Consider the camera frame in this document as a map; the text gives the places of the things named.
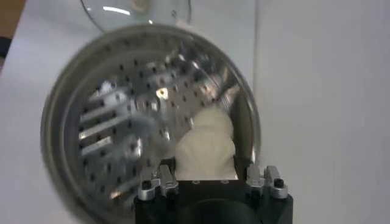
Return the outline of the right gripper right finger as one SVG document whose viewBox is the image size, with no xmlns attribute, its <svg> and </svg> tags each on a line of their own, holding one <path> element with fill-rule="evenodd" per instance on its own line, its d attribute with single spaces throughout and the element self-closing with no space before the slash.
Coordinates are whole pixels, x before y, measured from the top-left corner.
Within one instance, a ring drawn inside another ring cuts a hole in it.
<svg viewBox="0 0 390 224">
<path fill-rule="evenodd" d="M 267 190 L 272 198 L 286 199 L 288 197 L 288 186 L 276 166 L 267 166 L 263 174 L 260 168 L 251 164 L 246 170 L 246 191 L 249 195 L 263 195 Z"/>
</svg>

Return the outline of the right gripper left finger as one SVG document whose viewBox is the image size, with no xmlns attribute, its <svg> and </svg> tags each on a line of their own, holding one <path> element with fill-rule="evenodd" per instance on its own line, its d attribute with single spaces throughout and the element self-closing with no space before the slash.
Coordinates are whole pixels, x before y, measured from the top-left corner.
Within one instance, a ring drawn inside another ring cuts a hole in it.
<svg viewBox="0 0 390 224">
<path fill-rule="evenodd" d="M 137 198 L 141 201 L 153 200 L 158 194 L 162 197 L 177 195 L 179 193 L 179 182 L 171 173 L 167 164 L 162 164 L 157 170 L 142 177 L 137 192 Z"/>
</svg>

